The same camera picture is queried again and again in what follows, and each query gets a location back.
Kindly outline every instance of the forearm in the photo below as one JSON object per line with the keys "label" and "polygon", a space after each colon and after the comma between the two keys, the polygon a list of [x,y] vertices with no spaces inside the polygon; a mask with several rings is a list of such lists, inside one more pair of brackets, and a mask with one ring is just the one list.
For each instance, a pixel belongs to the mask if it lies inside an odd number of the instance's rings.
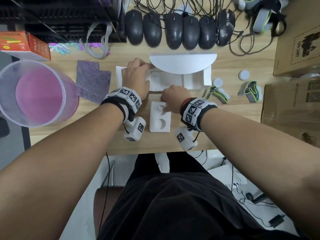
{"label": "forearm", "polygon": [[0,173],[0,238],[58,239],[122,120],[117,106],[103,104],[6,167]]}
{"label": "forearm", "polygon": [[201,128],[223,155],[289,216],[314,229],[320,226],[320,149],[220,109],[209,110]]}

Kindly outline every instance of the transparent container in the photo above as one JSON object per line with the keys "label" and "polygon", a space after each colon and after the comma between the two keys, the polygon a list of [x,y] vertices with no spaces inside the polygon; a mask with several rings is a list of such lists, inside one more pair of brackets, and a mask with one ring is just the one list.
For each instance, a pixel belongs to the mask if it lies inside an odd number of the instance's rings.
{"label": "transparent container", "polygon": [[33,128],[65,121],[78,103],[71,78],[41,62],[20,60],[0,72],[0,110],[18,125]]}

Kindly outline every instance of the pink liquid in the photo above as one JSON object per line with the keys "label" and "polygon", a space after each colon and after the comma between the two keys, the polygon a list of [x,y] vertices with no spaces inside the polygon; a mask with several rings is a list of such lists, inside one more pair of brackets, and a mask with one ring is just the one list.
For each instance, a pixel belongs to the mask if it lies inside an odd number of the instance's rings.
{"label": "pink liquid", "polygon": [[16,99],[22,113],[31,121],[47,123],[59,112],[62,89],[56,76],[47,68],[25,73],[16,88]]}

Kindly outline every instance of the orange box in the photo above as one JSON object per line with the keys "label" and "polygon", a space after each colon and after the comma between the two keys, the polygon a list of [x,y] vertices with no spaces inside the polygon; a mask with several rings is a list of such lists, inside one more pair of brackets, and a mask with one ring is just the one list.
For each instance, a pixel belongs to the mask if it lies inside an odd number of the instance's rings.
{"label": "orange box", "polygon": [[21,60],[51,60],[49,45],[28,32],[0,32],[0,50]]}

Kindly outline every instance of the purple sponge cloth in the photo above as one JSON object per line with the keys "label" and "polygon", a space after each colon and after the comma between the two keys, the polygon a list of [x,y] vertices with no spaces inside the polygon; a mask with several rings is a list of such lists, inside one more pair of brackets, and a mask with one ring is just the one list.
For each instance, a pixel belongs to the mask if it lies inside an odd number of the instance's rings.
{"label": "purple sponge cloth", "polygon": [[101,104],[109,92],[110,71],[100,71],[99,62],[78,60],[75,86],[77,95],[91,102]]}

